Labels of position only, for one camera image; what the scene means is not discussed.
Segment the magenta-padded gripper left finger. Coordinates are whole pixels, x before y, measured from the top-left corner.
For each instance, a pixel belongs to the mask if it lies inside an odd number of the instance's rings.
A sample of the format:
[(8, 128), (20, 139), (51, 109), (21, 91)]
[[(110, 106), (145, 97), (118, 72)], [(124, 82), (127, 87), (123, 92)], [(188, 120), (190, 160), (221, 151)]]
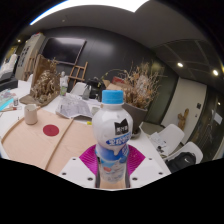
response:
[(95, 146), (89, 147), (79, 157), (72, 157), (59, 173), (59, 177), (84, 188), (96, 188), (97, 175)]

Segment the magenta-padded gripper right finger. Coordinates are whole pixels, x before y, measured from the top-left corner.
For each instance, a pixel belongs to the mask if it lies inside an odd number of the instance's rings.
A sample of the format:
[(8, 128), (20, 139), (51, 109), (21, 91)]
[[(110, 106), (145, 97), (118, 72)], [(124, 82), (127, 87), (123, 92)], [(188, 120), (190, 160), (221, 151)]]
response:
[(145, 156), (134, 146), (129, 146), (126, 186), (140, 188), (170, 174), (153, 157)]

